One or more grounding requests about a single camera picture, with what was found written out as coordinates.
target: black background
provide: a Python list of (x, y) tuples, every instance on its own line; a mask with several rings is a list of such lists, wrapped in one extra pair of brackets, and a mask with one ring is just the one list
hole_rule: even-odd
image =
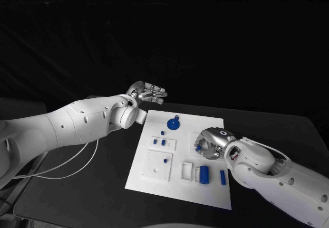
[(329, 144), (328, 3), (178, 2), (2, 1), (2, 95), (54, 111), (143, 80), (171, 103), (306, 116)]

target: robotic hand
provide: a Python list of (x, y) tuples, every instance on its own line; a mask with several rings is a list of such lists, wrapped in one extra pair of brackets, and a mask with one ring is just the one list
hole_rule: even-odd
[(142, 101), (163, 103), (165, 89), (136, 82), (126, 94), (73, 102), (57, 111), (0, 121), (0, 189), (28, 162), (58, 147), (90, 143), (145, 123)]
[[(316, 228), (329, 228), (329, 179), (296, 164), (275, 148), (223, 128), (205, 129), (195, 141), (197, 152), (208, 159), (221, 156), (237, 182), (256, 189), (295, 219)], [(280, 153), (275, 158), (267, 150)]]

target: blue disc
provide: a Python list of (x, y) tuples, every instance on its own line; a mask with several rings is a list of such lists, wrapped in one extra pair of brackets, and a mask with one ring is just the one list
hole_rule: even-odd
[(171, 119), (168, 121), (166, 125), (171, 130), (176, 130), (179, 128), (179, 116), (178, 115), (175, 116), (175, 119)]

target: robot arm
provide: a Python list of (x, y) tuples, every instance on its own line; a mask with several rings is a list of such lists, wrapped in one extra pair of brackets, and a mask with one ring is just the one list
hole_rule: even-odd
[(28, 162), (58, 147), (93, 142), (145, 123), (142, 101), (163, 103), (165, 89), (136, 82), (126, 94), (73, 102), (57, 111), (0, 121), (0, 189)]
[[(210, 148), (202, 150), (205, 142)], [(312, 227), (329, 227), (329, 179), (325, 176), (296, 164), (272, 147), (249, 138), (237, 140), (223, 128), (205, 129), (195, 147), (211, 160), (224, 156), (237, 182), (256, 189), (295, 219)], [(276, 159), (267, 148), (286, 159)]]

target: small hole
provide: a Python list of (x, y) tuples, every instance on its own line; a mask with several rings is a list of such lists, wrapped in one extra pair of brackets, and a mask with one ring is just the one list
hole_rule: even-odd
[(326, 195), (324, 195), (324, 196), (321, 197), (321, 201), (322, 201), (324, 203), (328, 201), (328, 196), (326, 196)]
[(293, 185), (293, 183), (295, 183), (295, 179), (293, 179), (293, 177), (289, 179), (289, 182), (288, 182), (290, 185)]

